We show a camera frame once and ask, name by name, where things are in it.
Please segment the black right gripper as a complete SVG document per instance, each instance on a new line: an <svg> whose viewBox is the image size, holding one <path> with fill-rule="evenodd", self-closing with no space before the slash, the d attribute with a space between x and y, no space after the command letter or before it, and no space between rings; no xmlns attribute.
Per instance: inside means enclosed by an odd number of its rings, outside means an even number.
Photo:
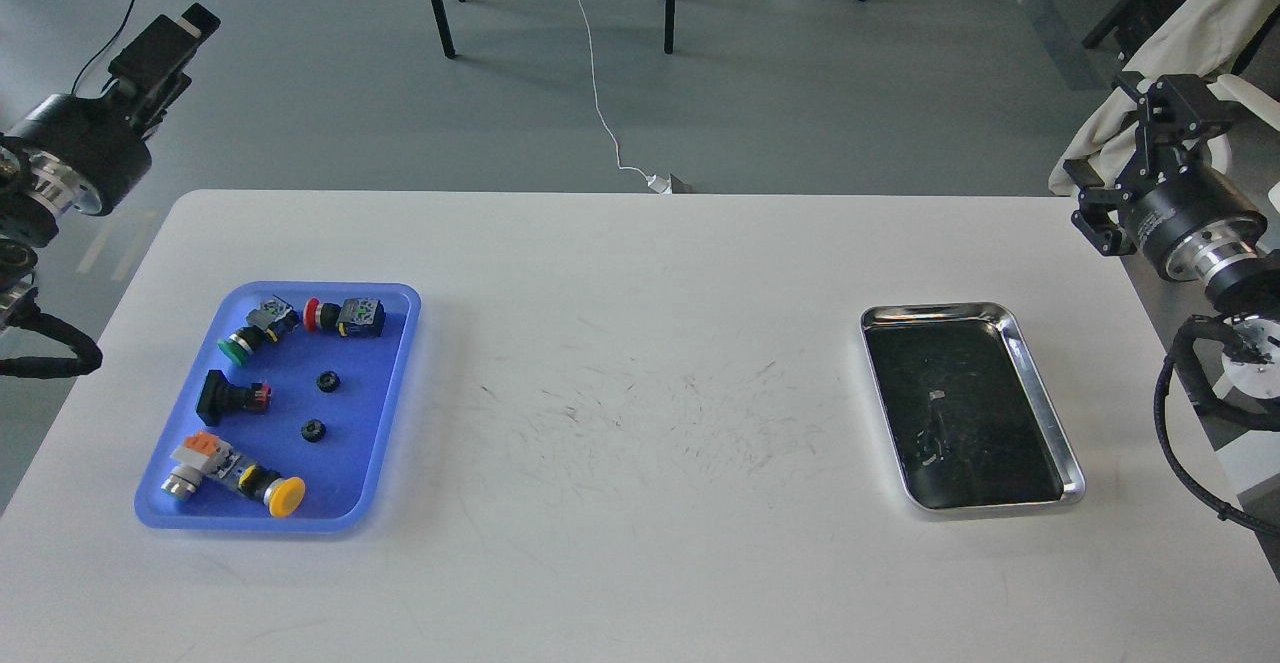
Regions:
<svg viewBox="0 0 1280 663"><path fill-rule="evenodd" d="M1083 157L1062 163L1076 186L1071 224L1102 256L1138 248L1170 283L1211 284L1261 261L1266 218L1213 168L1193 168L1203 163L1204 143L1242 116L1243 104L1219 99L1192 74L1147 81L1120 72L1115 88L1135 102L1135 151L1111 188ZM1121 212L1123 225L1111 212Z"/></svg>

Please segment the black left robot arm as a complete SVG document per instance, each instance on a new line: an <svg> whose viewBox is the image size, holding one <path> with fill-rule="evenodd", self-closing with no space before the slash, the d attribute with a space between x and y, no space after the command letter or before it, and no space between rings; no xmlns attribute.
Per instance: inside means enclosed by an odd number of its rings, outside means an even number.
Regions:
<svg viewBox="0 0 1280 663"><path fill-rule="evenodd" d="M3 134L3 326L69 349L67 357L5 358L5 376L73 379L101 366L90 335L38 307L37 252L65 212L110 215L150 172L148 140L191 84L187 63L220 24L201 4L175 19L156 17L110 61L99 97L50 95Z"/></svg>

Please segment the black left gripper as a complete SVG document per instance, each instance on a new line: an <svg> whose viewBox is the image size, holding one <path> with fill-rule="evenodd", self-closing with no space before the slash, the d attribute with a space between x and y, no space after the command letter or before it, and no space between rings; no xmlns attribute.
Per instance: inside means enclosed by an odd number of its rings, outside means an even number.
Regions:
<svg viewBox="0 0 1280 663"><path fill-rule="evenodd" d="M55 93L5 134L5 143L29 166L19 193L52 218L74 211L105 216L123 201L152 157L150 140L168 108L192 83L183 67L221 26L200 3L178 19L160 15L108 65L110 81L140 93L131 124L106 99Z"/></svg>

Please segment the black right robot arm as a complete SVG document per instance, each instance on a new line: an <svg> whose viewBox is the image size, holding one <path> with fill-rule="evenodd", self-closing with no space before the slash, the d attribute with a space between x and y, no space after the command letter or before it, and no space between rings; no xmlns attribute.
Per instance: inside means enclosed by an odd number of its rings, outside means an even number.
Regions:
<svg viewBox="0 0 1280 663"><path fill-rule="evenodd" d="M1179 380L1197 413L1277 431L1277 253L1261 242L1267 218L1208 157L1238 102L1221 101L1192 74L1147 79L1124 70L1114 86L1135 108L1134 151L1111 183L1085 157L1062 163L1076 188L1073 225L1102 256L1140 253L1162 280L1203 285L1213 314L1187 317L1172 337L1155 384L1156 438L1175 477L1220 520L1276 538L1274 522L1187 471L1166 421Z"/></svg>

